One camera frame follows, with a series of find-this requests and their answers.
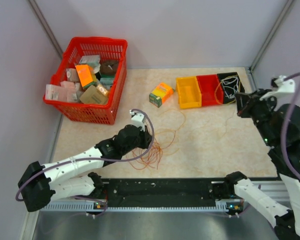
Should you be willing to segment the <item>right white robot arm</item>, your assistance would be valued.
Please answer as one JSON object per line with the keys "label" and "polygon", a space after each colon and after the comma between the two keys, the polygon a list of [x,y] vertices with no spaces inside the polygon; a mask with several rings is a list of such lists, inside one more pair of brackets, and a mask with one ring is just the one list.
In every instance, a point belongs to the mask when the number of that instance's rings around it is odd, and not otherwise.
{"label": "right white robot arm", "polygon": [[300,107],[286,103],[277,107],[270,90],[236,93],[237,116],[250,118],[268,156],[284,183],[291,207],[285,207],[262,192],[240,171],[224,178],[223,192],[240,197],[255,208],[273,227],[280,240],[300,240]]}

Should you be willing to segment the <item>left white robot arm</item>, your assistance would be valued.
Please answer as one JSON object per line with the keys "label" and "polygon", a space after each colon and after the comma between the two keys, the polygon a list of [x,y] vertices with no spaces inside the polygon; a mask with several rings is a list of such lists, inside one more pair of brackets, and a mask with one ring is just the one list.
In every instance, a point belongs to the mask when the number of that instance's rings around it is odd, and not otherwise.
{"label": "left white robot arm", "polygon": [[29,213],[68,197],[99,198],[104,191],[103,182],[93,170],[122,161],[123,156],[134,149],[148,152],[153,142],[146,125],[128,124],[113,137],[75,156],[47,164],[32,162],[17,184],[15,198],[25,204]]}

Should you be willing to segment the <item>black plastic bin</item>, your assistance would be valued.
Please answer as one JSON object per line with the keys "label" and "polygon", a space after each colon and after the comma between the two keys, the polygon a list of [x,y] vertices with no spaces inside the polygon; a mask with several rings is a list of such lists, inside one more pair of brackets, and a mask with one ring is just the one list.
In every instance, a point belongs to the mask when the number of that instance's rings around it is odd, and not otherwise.
{"label": "black plastic bin", "polygon": [[223,89],[223,105],[235,103],[236,94],[245,92],[237,72],[218,73],[217,77]]}

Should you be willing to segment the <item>red plastic bin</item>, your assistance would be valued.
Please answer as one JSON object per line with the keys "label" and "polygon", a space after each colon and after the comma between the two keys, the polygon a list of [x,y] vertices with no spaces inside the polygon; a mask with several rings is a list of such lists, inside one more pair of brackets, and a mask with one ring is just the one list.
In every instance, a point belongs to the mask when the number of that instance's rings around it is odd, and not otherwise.
{"label": "red plastic bin", "polygon": [[198,86],[201,92],[201,106],[222,105],[224,91],[216,74],[197,75]]}

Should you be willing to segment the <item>orange green sponge pack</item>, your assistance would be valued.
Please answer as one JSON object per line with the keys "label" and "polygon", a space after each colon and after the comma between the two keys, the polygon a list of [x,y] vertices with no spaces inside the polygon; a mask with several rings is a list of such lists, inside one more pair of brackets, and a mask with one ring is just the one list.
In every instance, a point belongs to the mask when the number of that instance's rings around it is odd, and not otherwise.
{"label": "orange green sponge pack", "polygon": [[160,108],[174,94],[175,90],[168,84],[161,82],[149,94],[149,102]]}

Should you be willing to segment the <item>yellow plastic bin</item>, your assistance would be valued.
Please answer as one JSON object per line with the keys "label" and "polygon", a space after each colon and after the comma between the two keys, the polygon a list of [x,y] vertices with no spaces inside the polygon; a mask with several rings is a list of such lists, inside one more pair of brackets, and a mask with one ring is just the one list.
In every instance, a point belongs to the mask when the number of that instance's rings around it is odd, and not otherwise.
{"label": "yellow plastic bin", "polygon": [[200,108],[202,106],[202,94],[196,76],[177,77],[176,91],[181,109]]}

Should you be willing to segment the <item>brown cardboard box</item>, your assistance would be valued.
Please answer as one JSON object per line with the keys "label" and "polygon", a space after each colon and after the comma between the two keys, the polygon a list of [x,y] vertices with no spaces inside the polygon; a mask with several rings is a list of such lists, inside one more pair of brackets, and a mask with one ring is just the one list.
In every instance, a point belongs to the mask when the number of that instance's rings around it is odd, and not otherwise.
{"label": "brown cardboard box", "polygon": [[81,96],[80,101],[83,104],[105,105],[108,103],[108,97],[103,95],[96,86],[91,85]]}

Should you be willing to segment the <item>red plastic shopping basket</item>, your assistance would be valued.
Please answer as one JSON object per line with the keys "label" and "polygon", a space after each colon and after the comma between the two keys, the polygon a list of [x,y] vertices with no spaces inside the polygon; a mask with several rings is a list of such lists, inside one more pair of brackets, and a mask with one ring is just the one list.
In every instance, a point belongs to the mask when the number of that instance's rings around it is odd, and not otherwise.
{"label": "red plastic shopping basket", "polygon": [[125,39],[101,36],[72,38],[62,55],[56,73],[50,79],[50,83],[59,86],[60,82],[66,79],[66,69],[79,63],[82,56],[100,55],[101,62],[117,60],[118,68],[107,104],[70,103],[48,100],[45,96],[42,99],[43,102],[55,107],[71,121],[113,125],[127,76],[127,48],[128,42]]}

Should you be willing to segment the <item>brown round tape roll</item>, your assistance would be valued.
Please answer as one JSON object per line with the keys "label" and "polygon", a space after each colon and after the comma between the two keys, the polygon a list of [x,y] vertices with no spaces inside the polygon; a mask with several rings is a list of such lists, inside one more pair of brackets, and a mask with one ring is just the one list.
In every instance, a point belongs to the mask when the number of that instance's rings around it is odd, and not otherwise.
{"label": "brown round tape roll", "polygon": [[102,76],[115,76],[119,66],[119,61],[114,59],[105,60],[100,65],[100,74]]}

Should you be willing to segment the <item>orange box in basket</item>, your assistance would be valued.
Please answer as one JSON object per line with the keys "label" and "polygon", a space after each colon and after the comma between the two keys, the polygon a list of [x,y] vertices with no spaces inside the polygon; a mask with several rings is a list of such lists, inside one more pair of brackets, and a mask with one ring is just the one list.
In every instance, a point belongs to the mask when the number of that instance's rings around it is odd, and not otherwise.
{"label": "orange box in basket", "polygon": [[77,64],[75,69],[83,89],[97,85],[97,78],[94,73],[94,69],[91,66],[87,64]]}

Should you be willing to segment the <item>teal white box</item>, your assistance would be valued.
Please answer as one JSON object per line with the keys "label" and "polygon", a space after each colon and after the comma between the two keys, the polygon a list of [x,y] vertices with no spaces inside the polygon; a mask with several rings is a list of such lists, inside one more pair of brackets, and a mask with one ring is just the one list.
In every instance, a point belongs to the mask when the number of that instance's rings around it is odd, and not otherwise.
{"label": "teal white box", "polygon": [[79,60],[80,65],[89,65],[91,67],[96,67],[100,64],[100,55],[84,55]]}

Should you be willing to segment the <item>pink clear box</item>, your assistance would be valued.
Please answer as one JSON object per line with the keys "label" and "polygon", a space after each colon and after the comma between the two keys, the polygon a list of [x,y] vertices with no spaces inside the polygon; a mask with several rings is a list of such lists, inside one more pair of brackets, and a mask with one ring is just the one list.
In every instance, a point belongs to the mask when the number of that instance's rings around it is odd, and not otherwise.
{"label": "pink clear box", "polygon": [[78,101],[77,93],[74,88],[66,88],[53,84],[46,85],[44,98],[50,101],[66,103],[76,103]]}

